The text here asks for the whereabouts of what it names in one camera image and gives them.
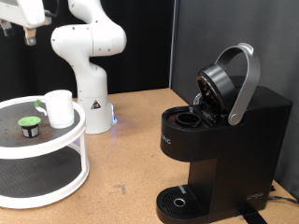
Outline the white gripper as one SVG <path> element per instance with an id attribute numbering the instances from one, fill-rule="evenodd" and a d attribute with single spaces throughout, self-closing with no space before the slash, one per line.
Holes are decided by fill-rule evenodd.
<path id="1" fill-rule="evenodd" d="M 42 0 L 0 0 L 0 26 L 6 37 L 15 35 L 11 24 L 24 27 L 27 46 L 36 44 L 36 28 L 51 24 Z"/>

